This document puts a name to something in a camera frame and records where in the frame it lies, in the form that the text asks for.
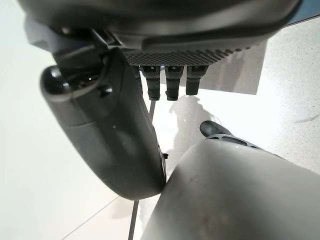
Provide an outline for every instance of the floor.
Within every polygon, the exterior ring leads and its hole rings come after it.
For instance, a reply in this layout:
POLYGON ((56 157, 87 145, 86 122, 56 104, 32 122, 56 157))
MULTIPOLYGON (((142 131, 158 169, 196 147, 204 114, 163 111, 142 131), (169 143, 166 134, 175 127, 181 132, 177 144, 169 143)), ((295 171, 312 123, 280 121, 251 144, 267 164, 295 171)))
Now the floor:
MULTIPOLYGON (((133 202, 91 172, 55 121, 38 87, 40 72, 54 61, 28 44, 23 17, 15 1, 0 1, 0 236, 125 240, 133 202)), ((168 175, 203 139, 199 125, 208 119, 320 174, 319 33, 320 18, 293 25, 213 65, 198 96, 185 96, 182 82, 180 99, 168 102, 162 84, 153 124, 169 154, 168 175)), ((140 201, 134 239, 140 239, 157 197, 140 201)))

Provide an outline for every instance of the perforated panel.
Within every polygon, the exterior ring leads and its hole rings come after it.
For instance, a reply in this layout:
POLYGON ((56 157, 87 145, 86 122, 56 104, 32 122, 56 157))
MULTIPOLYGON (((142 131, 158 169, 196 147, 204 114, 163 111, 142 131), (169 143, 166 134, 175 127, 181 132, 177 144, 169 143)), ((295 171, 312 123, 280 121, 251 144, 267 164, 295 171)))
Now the perforated panel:
POLYGON ((124 55, 130 65, 133 66, 197 66, 211 65, 228 57, 235 50, 196 50, 196 51, 176 51, 166 53, 145 53, 142 51, 126 51, 124 55))

